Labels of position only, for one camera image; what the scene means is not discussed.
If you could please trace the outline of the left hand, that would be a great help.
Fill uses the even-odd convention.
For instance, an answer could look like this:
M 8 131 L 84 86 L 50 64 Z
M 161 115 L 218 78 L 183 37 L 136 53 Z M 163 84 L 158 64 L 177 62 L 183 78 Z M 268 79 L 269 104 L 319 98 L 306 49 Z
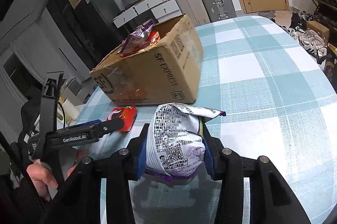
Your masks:
M 52 171 L 43 166 L 41 161 L 37 159 L 33 164 L 26 169 L 31 178 L 39 196 L 46 201 L 51 200 L 49 188 L 57 189 L 58 182 L 54 178 Z

